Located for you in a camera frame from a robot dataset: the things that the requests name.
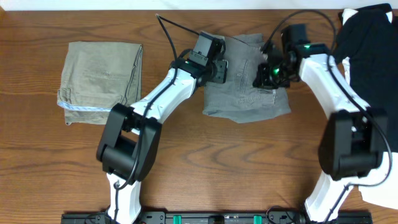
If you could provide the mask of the grey shorts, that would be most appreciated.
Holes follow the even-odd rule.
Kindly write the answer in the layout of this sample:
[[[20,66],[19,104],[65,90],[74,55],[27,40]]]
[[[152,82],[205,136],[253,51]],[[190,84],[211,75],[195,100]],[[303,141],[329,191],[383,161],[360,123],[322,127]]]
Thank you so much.
[[[285,89],[265,90],[252,86],[257,68],[264,62],[259,50],[264,45],[263,35],[241,34],[224,40],[224,59],[228,61],[226,81],[205,85],[203,114],[250,123],[290,113]]]

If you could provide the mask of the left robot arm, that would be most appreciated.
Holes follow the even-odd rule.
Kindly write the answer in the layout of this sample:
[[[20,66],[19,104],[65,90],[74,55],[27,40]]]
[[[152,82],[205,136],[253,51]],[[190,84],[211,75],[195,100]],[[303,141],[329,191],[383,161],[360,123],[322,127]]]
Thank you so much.
[[[155,162],[164,121],[197,88],[207,82],[224,83],[227,69],[223,54],[205,57],[188,49],[147,96],[130,106],[113,106],[96,153],[111,188],[108,223],[137,220],[141,182]]]

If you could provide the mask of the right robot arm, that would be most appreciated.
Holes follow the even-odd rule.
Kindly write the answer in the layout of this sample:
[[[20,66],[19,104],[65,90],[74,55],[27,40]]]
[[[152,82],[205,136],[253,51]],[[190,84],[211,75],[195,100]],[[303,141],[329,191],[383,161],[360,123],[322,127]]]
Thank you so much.
[[[318,147],[322,172],[294,223],[360,222],[360,216],[339,213],[351,190],[357,187],[369,199],[396,179],[386,112],[371,107],[354,92],[324,44],[289,42],[279,50],[266,43],[260,51],[265,61],[258,66],[253,85],[276,89],[302,81],[328,120]]]

